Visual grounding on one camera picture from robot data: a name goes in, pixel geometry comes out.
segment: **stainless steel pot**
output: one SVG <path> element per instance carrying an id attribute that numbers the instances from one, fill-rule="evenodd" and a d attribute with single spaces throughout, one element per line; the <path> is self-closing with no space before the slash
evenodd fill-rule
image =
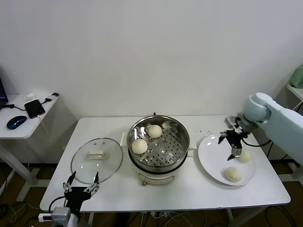
<path id="1" fill-rule="evenodd" d="M 147 129 L 151 125 L 162 128 L 162 135 L 153 139 Z M 143 154 L 132 151 L 136 139 L 147 142 L 148 149 Z M 139 120 L 130 129 L 127 136 L 128 153 L 131 161 L 141 170 L 150 174 L 167 174 L 179 168 L 187 157 L 189 135 L 186 128 L 177 120 L 154 115 Z"/>

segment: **smartphone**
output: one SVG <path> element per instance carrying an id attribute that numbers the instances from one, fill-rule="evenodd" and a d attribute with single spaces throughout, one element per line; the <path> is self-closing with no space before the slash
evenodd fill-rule
<path id="1" fill-rule="evenodd" d="M 38 115 L 42 115 L 45 113 L 45 110 L 38 99 L 31 101 L 29 103 L 25 103 L 24 107 L 30 119 L 33 119 Z"/>

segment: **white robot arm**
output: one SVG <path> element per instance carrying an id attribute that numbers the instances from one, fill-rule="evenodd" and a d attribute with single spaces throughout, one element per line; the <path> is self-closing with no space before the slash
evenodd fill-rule
<path id="1" fill-rule="evenodd" d="M 303 165 L 303 116 L 283 108 L 270 96 L 256 93 L 244 105 L 243 113 L 236 118 L 233 130 L 221 133 L 219 143 L 227 138 L 232 147 L 229 159 L 241 155 L 241 140 L 257 127 L 296 162 Z"/>

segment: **laptop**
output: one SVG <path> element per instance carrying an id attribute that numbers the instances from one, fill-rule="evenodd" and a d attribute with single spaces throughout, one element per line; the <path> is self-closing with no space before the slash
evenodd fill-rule
<path id="1" fill-rule="evenodd" d="M 0 109 L 9 102 L 0 78 Z"/>

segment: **floor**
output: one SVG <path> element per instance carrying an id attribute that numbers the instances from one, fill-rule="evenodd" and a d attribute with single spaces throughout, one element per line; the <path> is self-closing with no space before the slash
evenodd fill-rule
<path id="1" fill-rule="evenodd" d="M 286 164 L 273 164 L 274 169 L 278 174 L 288 174 L 290 173 L 290 169 L 287 167 Z M 11 169 L 5 165 L 1 164 L 0 167 L 5 171 L 8 175 Z M 37 177 L 39 179 L 51 179 L 55 168 L 54 167 L 42 167 L 40 172 L 38 173 Z M 5 177 L 0 171 L 0 185 L 5 182 Z M 15 210 L 20 209 L 24 203 L 17 203 L 16 204 L 16 197 L 19 191 L 24 184 L 24 180 L 17 174 L 13 177 L 10 183 L 7 185 L 7 188 L 0 198 L 0 204 L 8 204 L 12 205 Z M 296 182 L 289 182 L 284 184 L 287 191 L 291 195 L 292 201 L 284 205 L 283 207 L 291 214 L 293 219 L 295 220 L 296 226 L 303 227 L 303 189 L 299 183 Z M 43 188 L 33 188 L 30 190 L 29 194 L 26 197 L 26 202 L 31 204 L 33 207 L 39 207 L 40 200 L 43 197 L 45 189 Z M 10 224 L 10 220 L 12 215 L 14 214 L 11 209 L 8 210 L 7 214 L 0 218 L 0 227 L 50 227 L 50 223 L 39 223 L 36 220 L 31 220 L 32 217 L 37 216 L 41 211 L 38 209 L 33 209 L 28 206 L 27 211 L 25 212 L 25 207 L 18 213 L 17 219 L 20 218 L 18 222 L 15 224 Z M 241 212 L 245 211 L 246 209 L 233 209 L 233 214 L 236 217 Z M 131 213 L 129 220 L 131 220 L 137 213 Z M 207 215 L 207 223 L 205 225 L 205 216 Z M 118 225 L 117 222 L 119 218 L 117 218 L 117 213 L 99 213 L 95 214 L 93 227 L 113 227 L 113 226 L 121 226 Z M 143 217 L 143 224 L 145 223 L 146 215 Z M 188 223 L 183 219 L 180 218 L 181 216 L 175 217 L 176 220 L 171 220 L 168 222 L 165 227 L 186 227 L 189 226 Z M 222 225 L 219 226 L 227 226 L 228 224 L 228 216 L 226 210 L 209 210 L 209 211 L 189 211 L 185 213 L 186 219 L 193 227 L 211 227 L 215 223 L 221 223 Z M 82 218 L 88 220 L 89 214 L 82 214 Z M 287 217 L 278 209 L 269 209 L 267 211 L 267 218 L 272 227 L 290 227 L 291 224 L 288 221 Z M 133 222 L 129 225 L 129 227 L 139 227 L 141 224 L 142 215 L 139 214 L 133 220 Z M 157 220 L 154 219 L 151 215 L 148 216 L 147 222 L 145 227 L 162 227 L 167 221 L 168 218 L 160 218 L 157 224 Z M 258 214 L 256 217 L 251 219 L 248 223 L 243 225 L 244 227 L 255 227 L 255 226 L 270 226 L 266 221 L 265 211 Z"/>

